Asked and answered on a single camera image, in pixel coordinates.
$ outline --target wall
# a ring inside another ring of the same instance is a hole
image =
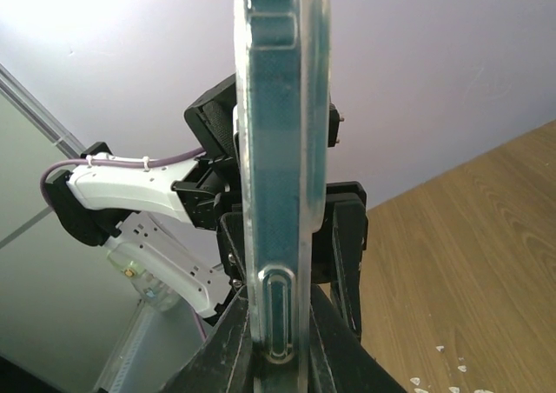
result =
[[[0,356],[62,391],[90,392],[138,295],[42,200],[40,174],[63,154],[1,93],[0,122]]]
[[[556,117],[554,0],[332,6],[332,96],[347,121],[329,177],[360,180],[369,205]],[[234,69],[232,0],[121,0],[79,35],[39,34],[3,8],[0,62],[83,142],[125,156],[195,147],[183,110]]]

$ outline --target bolt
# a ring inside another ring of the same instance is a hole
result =
[[[123,271],[123,274],[124,274],[126,277],[131,278],[131,277],[135,276],[136,272],[135,272],[135,270],[133,270],[133,269],[125,269],[125,270]]]

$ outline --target wooden table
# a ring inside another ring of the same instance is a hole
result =
[[[406,389],[556,392],[556,122],[368,218],[363,345]]]

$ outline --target white cable clip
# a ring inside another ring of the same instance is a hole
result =
[[[150,171],[149,162],[150,162],[150,159],[148,157],[143,157],[142,158],[142,164],[145,168],[145,171]]]

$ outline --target clear plastic case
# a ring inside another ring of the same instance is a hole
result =
[[[326,189],[328,0],[235,0],[249,312],[259,391],[306,391],[311,237]]]

